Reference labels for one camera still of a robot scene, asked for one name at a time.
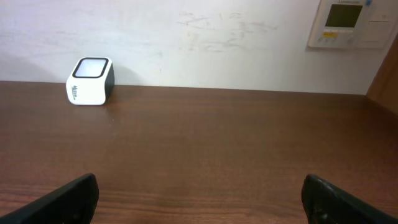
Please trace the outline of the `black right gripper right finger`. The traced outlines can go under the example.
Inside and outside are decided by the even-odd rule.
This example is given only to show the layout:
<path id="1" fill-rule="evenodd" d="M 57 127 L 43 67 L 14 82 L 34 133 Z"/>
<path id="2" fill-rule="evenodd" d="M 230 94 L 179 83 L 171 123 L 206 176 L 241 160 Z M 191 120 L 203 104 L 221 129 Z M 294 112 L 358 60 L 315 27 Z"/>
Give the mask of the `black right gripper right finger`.
<path id="1" fill-rule="evenodd" d="M 314 174 L 306 176 L 301 199 L 309 224 L 397 224 L 397 219 Z"/>

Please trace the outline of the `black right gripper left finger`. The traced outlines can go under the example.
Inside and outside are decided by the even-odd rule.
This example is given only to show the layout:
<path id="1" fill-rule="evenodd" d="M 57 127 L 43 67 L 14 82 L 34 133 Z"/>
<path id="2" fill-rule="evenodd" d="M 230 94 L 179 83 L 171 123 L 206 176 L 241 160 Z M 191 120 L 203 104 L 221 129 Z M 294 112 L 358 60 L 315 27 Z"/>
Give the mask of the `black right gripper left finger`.
<path id="1" fill-rule="evenodd" d="M 1 217 L 1 223 L 89 224 L 99 188 L 94 174 L 85 174 L 41 198 Z"/>

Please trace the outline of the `white barcode scanner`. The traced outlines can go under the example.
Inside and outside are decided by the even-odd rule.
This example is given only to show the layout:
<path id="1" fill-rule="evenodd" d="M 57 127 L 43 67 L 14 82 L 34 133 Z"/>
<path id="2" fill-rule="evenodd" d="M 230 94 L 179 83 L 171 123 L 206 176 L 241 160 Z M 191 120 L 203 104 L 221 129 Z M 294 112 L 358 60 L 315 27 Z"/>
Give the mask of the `white barcode scanner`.
<path id="1" fill-rule="evenodd" d="M 107 57 L 79 59 L 66 81 L 67 97 L 73 105 L 103 105 L 115 83 L 113 61 Z"/>

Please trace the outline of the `white wall control panel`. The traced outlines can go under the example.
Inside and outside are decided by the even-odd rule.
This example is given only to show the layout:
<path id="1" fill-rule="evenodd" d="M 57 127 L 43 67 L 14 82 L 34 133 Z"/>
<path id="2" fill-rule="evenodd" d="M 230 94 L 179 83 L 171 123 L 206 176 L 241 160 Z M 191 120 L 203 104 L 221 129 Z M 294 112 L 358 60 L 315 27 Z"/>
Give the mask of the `white wall control panel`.
<path id="1" fill-rule="evenodd" d="M 397 0 L 321 0 L 308 46 L 381 49 L 396 21 Z"/>

